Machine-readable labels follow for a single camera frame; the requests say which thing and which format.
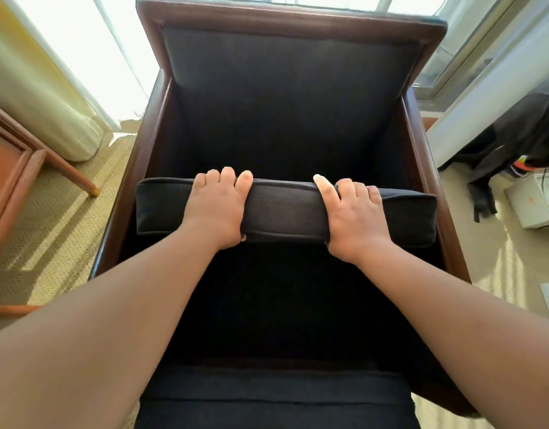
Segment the hand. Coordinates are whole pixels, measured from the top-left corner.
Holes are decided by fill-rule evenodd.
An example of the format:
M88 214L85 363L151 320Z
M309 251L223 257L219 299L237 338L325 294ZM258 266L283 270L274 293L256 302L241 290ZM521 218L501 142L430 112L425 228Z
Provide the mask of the hand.
M359 265L364 253L393 244L378 188L341 179L337 182L338 196L324 176L315 175L314 182L328 211L328 251L332 256Z
M238 178L231 167L223 168L221 173L209 170L207 174L197 174L180 228L195 230L216 251L244 241L241 221L252 184L253 174L248 170Z

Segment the wooden side table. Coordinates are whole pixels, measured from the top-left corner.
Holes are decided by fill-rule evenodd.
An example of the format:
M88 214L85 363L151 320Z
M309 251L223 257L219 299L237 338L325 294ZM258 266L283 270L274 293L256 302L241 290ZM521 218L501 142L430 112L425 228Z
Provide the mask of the wooden side table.
M0 251L44 162L96 197L99 188L66 160L0 109ZM0 319L35 310L29 305L0 305Z

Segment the forearm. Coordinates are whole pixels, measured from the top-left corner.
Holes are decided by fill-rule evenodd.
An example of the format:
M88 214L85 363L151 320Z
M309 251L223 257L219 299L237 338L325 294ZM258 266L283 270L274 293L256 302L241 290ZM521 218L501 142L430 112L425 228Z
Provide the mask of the forearm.
M393 244L359 266L496 427L549 427L549 321Z
M177 232L0 333L0 428L117 427L215 250Z

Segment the floor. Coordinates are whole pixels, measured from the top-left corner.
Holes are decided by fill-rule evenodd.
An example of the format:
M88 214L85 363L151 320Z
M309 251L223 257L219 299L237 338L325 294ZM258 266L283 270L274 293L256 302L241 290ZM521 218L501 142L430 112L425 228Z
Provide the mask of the floor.
M111 145L106 138L94 158L77 165L101 188L96 199L54 169L42 171L0 259L0 304L45 304L87 281L134 138L122 136ZM499 214L474 223L467 173L453 165L441 178L474 284L549 317L538 286L549 282L549 229L521 229L503 193L510 183L499 177L492 181ZM0 329L6 325L0 322ZM423 429L491 428L485 420L415 401ZM136 412L126 429L133 427Z

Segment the finger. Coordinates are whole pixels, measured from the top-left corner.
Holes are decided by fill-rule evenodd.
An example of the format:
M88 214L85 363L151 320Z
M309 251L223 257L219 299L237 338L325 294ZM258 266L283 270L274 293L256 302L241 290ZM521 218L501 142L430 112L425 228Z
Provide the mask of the finger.
M246 197L249 195L250 187L253 185L253 173L248 170L242 172L235 182L235 190L241 196L243 202L246 202Z
M198 173L193 179L193 191L201 189L207 183L207 175L205 173Z
M354 182L354 188L356 188L356 196L364 199L370 199L370 194L368 192L368 188L364 184L361 184L359 182Z
M237 175L235 175L235 171L232 167L224 167L223 171L221 172L221 184L229 184L233 186L235 184L235 181L237 179Z
M336 185L338 185L338 192L342 200L352 199L356 196L356 187L350 178L341 179L336 182Z
M332 185L324 176L319 174L315 174L313 179L314 183L320 190L320 194L322 194L322 200L324 200L326 210L329 212L330 210L336 208L338 204L340 204L340 197L338 196L334 185Z
M217 184L219 183L220 179L221 179L221 173L219 173L219 170L213 169L207 172L207 185Z
M368 187L368 193L372 203L378 206L382 205L380 190L375 185Z

